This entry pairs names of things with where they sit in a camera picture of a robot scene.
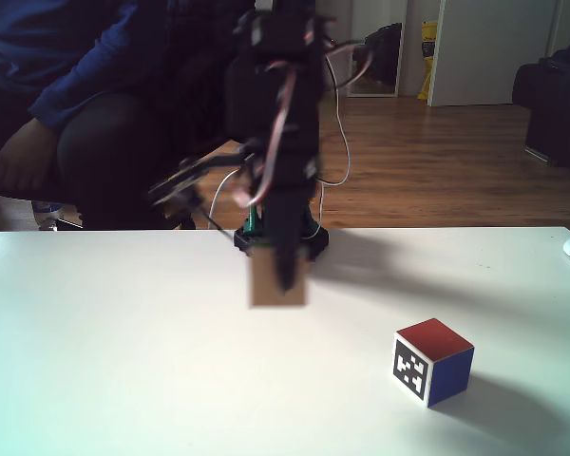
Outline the person's hand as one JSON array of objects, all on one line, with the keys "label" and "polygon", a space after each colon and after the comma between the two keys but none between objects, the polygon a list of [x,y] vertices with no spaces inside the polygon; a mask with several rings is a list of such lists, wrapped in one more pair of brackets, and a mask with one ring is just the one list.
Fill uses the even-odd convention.
[{"label": "person's hand", "polygon": [[57,147],[57,135],[32,119],[0,150],[0,188],[37,190],[45,181]]}]

